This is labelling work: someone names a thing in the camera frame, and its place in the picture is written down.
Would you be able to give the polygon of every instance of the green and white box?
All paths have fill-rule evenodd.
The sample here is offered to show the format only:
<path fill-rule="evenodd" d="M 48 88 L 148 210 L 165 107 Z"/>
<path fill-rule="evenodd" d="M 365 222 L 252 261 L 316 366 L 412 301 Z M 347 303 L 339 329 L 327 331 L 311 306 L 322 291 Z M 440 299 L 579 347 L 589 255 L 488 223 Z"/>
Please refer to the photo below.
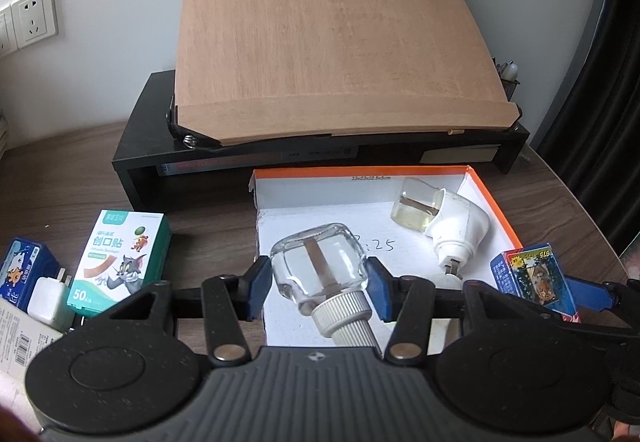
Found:
<path fill-rule="evenodd" d="M 91 317 L 158 281 L 170 240 L 162 213 L 102 210 L 66 303 Z"/>

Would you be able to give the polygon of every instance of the circular cover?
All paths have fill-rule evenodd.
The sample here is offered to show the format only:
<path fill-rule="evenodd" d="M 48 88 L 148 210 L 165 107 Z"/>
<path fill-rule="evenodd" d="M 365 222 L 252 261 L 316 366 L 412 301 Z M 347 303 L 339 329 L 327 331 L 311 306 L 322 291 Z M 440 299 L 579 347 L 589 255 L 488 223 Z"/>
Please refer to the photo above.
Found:
<path fill-rule="evenodd" d="M 135 321 L 89 321 L 39 353 L 25 377 L 42 424 L 94 435 L 158 422 L 199 382 L 187 346 Z"/>
<path fill-rule="evenodd" d="M 587 424 L 610 389 L 600 353 L 559 329 L 524 321 L 449 345 L 438 358 L 436 382 L 479 424 L 526 435 Z"/>

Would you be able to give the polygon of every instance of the cartoon cat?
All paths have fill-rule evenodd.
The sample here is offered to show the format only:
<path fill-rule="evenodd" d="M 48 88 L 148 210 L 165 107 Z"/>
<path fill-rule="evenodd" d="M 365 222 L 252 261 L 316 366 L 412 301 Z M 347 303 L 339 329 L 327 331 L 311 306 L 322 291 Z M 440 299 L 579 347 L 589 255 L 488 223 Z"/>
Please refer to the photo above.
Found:
<path fill-rule="evenodd" d="M 146 255 L 142 255 L 137 258 L 122 257 L 122 263 L 120 268 L 116 271 L 116 279 L 111 279 L 111 276 L 107 279 L 107 287 L 109 289 L 115 289 L 124 283 L 127 287 L 129 294 L 135 294 L 142 289 L 143 280 L 140 278 L 140 267 L 142 267 L 142 259 Z"/>
<path fill-rule="evenodd" d="M 24 263 L 24 251 L 18 251 L 9 264 L 6 279 L 15 287 L 22 277 L 22 264 Z"/>

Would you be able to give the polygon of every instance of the black desk shelf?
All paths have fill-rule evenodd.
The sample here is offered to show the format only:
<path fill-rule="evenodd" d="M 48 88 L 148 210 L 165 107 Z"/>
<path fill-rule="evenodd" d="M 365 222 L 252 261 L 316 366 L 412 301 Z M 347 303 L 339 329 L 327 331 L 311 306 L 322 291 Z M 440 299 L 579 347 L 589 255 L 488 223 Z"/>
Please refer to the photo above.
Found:
<path fill-rule="evenodd" d="M 196 183 L 200 191 L 206 191 L 215 179 L 216 171 L 161 177 L 158 166 L 183 161 L 197 161 L 219 157 L 240 156 L 255 153 L 276 153 L 282 151 L 334 150 L 336 148 L 358 147 L 356 157 L 319 161 L 286 162 L 269 164 L 277 166 L 310 165 L 419 165 L 425 151 L 461 146 L 499 145 L 492 161 L 503 173 L 507 173 L 525 145 L 529 132 L 518 122 L 510 129 L 465 130 L 458 135 L 446 132 L 421 133 L 376 133 L 371 135 L 312 135 L 305 137 L 284 137 L 255 143 L 225 146 L 216 150 L 190 149 L 174 139 L 167 126 L 167 112 L 174 95 L 175 70 L 156 72 L 149 76 L 145 87 L 133 108 L 127 126 L 113 157 L 113 168 L 136 211 L 167 211 L 175 205 L 173 194 L 180 187 L 194 191 L 193 180 L 199 178 L 204 183 Z M 238 181 L 248 182 L 256 165 L 233 168 L 238 172 Z"/>

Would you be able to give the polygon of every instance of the metal rivet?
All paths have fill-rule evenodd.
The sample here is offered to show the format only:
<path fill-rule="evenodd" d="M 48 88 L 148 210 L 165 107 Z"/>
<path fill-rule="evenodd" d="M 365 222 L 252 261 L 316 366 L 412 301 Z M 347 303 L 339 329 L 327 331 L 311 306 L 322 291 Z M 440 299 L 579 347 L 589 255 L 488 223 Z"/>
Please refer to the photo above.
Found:
<path fill-rule="evenodd" d="M 198 140 L 193 135 L 185 135 L 182 139 L 182 144 L 187 148 L 195 148 L 198 144 Z"/>
<path fill-rule="evenodd" d="M 414 359 L 422 353 L 420 346 L 414 343 L 397 343 L 389 349 L 395 359 Z"/>
<path fill-rule="evenodd" d="M 244 357 L 246 350 L 240 345 L 220 345 L 213 350 L 213 355 L 220 361 L 236 361 Z"/>

